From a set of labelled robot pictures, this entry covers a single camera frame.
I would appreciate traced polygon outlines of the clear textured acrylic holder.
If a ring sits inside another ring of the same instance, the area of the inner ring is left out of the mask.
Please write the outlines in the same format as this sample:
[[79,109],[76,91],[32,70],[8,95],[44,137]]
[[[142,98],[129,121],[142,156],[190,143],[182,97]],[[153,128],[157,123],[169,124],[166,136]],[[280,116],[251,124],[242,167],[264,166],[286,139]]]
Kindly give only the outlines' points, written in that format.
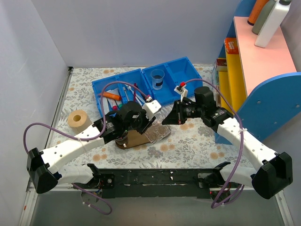
[[154,144],[171,134],[170,125],[162,125],[158,120],[155,120],[152,125],[144,133],[150,143]]

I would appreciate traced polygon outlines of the dark smoked plastic cup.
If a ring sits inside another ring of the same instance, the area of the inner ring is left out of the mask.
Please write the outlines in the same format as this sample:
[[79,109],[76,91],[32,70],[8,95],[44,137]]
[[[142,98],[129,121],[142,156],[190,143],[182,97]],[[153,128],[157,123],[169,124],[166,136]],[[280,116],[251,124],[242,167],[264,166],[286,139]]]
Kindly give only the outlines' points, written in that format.
[[127,144],[128,144],[128,137],[127,137],[127,135],[128,135],[128,132],[125,131],[125,132],[121,135],[121,137],[119,137],[119,138],[117,138],[117,139],[115,140],[115,143],[118,144],[118,145],[127,145]]

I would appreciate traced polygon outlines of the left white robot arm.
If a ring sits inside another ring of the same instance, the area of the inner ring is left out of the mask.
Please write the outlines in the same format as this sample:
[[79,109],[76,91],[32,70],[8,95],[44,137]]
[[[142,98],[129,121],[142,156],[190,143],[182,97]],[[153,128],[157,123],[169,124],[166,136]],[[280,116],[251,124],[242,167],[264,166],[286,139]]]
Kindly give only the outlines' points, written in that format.
[[100,183],[94,165],[66,167],[66,164],[90,150],[119,139],[130,130],[143,134],[161,110],[157,100],[139,105],[134,101],[124,104],[120,110],[111,111],[77,134],[51,148],[27,151],[27,171],[38,194],[46,193],[58,184],[81,183],[96,188]]

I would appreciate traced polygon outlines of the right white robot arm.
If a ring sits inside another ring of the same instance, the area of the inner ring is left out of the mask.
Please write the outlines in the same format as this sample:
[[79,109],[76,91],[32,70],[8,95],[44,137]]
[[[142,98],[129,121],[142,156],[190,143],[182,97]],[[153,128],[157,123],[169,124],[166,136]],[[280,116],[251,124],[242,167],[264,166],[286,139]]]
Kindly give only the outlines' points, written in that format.
[[208,87],[196,88],[195,101],[191,101],[186,97],[185,86],[182,83],[174,89],[181,98],[174,102],[162,124],[182,125],[187,119],[201,118],[207,127],[239,148],[239,155],[245,155],[252,164],[252,168],[244,168],[223,162],[202,178],[201,183],[218,187],[229,182],[246,185],[253,187],[261,197],[270,199],[293,182],[293,163],[289,154],[277,153],[241,128],[233,114],[217,106]]

